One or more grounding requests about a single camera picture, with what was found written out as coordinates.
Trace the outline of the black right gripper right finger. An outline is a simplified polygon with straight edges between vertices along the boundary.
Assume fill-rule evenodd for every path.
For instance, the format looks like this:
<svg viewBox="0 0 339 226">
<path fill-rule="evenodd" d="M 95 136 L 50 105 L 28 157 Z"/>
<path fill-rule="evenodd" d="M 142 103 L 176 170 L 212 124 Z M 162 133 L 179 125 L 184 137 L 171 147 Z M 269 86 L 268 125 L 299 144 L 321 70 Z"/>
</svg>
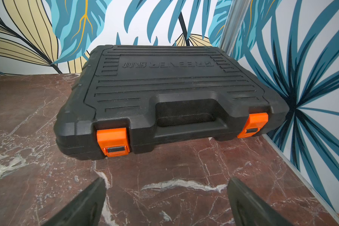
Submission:
<svg viewBox="0 0 339 226">
<path fill-rule="evenodd" d="M 237 226 L 292 225 L 238 178 L 230 179 L 227 194 Z"/>
</svg>

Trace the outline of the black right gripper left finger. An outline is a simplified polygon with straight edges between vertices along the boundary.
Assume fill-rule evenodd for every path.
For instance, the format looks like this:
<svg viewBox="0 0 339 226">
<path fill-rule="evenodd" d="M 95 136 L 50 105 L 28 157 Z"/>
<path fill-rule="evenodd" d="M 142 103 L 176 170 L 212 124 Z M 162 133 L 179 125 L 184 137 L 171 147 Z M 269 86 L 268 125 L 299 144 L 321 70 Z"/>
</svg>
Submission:
<svg viewBox="0 0 339 226">
<path fill-rule="evenodd" d="M 106 197 L 105 181 L 97 178 L 45 226 L 97 226 Z"/>
</svg>

